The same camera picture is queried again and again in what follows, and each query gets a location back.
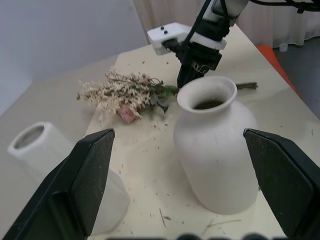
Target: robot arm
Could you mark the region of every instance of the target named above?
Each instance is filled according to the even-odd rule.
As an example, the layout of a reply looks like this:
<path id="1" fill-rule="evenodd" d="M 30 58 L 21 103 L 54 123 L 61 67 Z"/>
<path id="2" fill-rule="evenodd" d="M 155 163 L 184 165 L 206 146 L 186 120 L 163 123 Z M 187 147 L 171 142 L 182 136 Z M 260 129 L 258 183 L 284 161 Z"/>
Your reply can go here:
<path id="1" fill-rule="evenodd" d="M 313 2 L 264 2 L 250 0 L 265 6 L 291 6 L 297 13 L 319 12 L 320 0 Z M 174 52 L 181 62 L 177 78 L 178 88 L 215 70 L 227 42 L 223 39 L 229 28 L 246 7 L 249 0 L 206 0 L 192 27 L 170 23 L 149 30 L 148 37 L 157 55 Z"/>

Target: vase neck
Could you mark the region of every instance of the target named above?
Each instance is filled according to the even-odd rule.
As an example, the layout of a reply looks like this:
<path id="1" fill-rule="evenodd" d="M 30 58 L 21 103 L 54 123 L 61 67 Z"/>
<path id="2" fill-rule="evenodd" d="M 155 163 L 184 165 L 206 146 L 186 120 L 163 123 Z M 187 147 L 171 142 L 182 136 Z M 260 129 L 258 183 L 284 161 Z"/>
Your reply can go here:
<path id="1" fill-rule="evenodd" d="M 226 110 L 237 95 L 236 84 L 225 76 L 206 76 L 186 84 L 177 101 L 187 112 L 212 115 Z"/>

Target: small twig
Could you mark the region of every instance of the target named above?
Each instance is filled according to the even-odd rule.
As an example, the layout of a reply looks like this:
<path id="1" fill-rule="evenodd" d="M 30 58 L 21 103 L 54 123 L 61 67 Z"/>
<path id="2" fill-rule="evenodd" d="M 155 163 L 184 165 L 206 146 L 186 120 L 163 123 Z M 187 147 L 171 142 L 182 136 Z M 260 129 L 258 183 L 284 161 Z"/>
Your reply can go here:
<path id="1" fill-rule="evenodd" d="M 236 84 L 236 88 L 240 89 L 257 89 L 258 84 L 256 82 L 246 82 L 246 83 L 239 83 Z"/>
<path id="2" fill-rule="evenodd" d="M 150 80 L 150 81 L 152 81 L 154 84 L 156 84 L 153 80 L 158 80 L 158 82 L 159 82 L 159 84 L 161 84 L 161 81 L 158 79 L 158 78 L 156 78 L 156 77 L 152 77 L 152 78 L 149 78 L 148 80 Z"/>
<path id="3" fill-rule="evenodd" d="M 215 224 L 209 224 L 207 227 L 211 228 L 214 226 L 218 226 L 218 225 L 222 225 L 222 224 L 228 224 L 228 223 L 234 223 L 234 222 L 241 222 L 241 219 L 237 219 L 237 220 L 230 220 L 230 221 L 222 221 L 222 222 L 218 222 Z"/>
<path id="4" fill-rule="evenodd" d="M 210 228 L 210 225 L 213 223 L 213 221 L 214 221 L 214 219 L 212 219 L 212 220 L 209 222 L 209 224 L 205 227 L 205 229 L 204 229 L 203 232 L 201 233 L 201 236 L 203 236 L 203 235 L 206 233 L 206 231 L 208 230 L 208 228 Z"/>
<path id="5" fill-rule="evenodd" d="M 160 211 L 160 215 L 161 215 L 161 219 L 162 219 L 162 222 L 163 222 L 163 225 L 164 227 L 166 228 L 166 224 L 165 224 L 165 220 L 164 220 L 164 217 L 162 216 L 162 212 L 161 212 L 161 209 L 159 208 L 159 211 Z"/>
<path id="6" fill-rule="evenodd" d="M 138 82 L 135 82 L 135 81 L 131 81 L 130 79 L 128 79 L 129 81 L 126 81 L 126 80 L 121 80 L 121 79 L 110 78 L 107 75 L 105 75 L 105 76 L 111 81 L 123 82 L 123 83 L 127 83 L 127 84 L 135 84 L 135 85 L 144 85 L 145 86 L 145 84 L 138 83 Z"/>

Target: orange object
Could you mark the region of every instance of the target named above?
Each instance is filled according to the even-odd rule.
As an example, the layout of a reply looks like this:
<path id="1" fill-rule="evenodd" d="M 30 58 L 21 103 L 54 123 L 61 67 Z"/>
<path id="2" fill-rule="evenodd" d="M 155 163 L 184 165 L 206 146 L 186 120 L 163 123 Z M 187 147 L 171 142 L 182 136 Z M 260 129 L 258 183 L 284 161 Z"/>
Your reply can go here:
<path id="1" fill-rule="evenodd" d="M 286 83 L 292 88 L 292 90 L 301 98 L 299 92 L 295 88 L 295 86 L 290 82 L 287 74 L 282 69 L 280 63 L 277 60 L 277 57 L 274 53 L 272 47 L 267 45 L 258 45 L 256 47 L 260 53 L 269 61 L 269 63 L 274 67 L 274 69 L 280 74 L 280 76 L 286 81 Z"/>

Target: black cable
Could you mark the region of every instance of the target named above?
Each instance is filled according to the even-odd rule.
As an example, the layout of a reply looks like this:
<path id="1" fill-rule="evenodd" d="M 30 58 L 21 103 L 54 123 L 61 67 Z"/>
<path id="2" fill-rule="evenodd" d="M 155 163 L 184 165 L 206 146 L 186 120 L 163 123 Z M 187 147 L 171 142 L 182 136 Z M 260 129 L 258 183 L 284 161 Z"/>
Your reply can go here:
<path id="1" fill-rule="evenodd" d="M 295 7 L 299 11 L 308 11 L 308 12 L 320 12 L 320 4 L 312 2 L 295 2 L 293 0 L 286 0 L 286 2 L 268 2 L 260 0 L 250 0 L 251 2 L 264 6 L 289 6 Z"/>
<path id="2" fill-rule="evenodd" d="M 203 4 L 203 6 L 202 6 L 202 8 L 201 8 L 201 10 L 200 10 L 200 12 L 199 12 L 199 14 L 198 14 L 198 16 L 197 16 L 196 19 L 195 19 L 195 22 L 194 22 L 194 24 L 193 24 L 190 32 L 188 33 L 188 35 L 186 36 L 185 40 L 183 41 L 183 43 L 182 43 L 181 46 L 180 46 L 180 49 L 179 49 L 180 51 L 181 51 L 181 50 L 184 50 L 185 47 L 186 47 L 186 46 L 188 45 L 188 43 L 190 42 L 190 39 L 191 39 L 192 36 L 194 35 L 197 27 L 199 26 L 199 24 L 200 24 L 200 22 L 201 22 L 201 20 L 202 20 L 202 17 L 204 16 L 204 14 L 205 14 L 205 12 L 206 12 L 206 10 L 207 10 L 210 2 L 211 2 L 211 0 L 205 0 L 205 2 L 204 2 L 204 4 Z"/>
<path id="3" fill-rule="evenodd" d="M 223 10 L 224 20 L 227 22 L 229 20 L 228 9 L 225 0 L 220 0 L 221 7 Z"/>

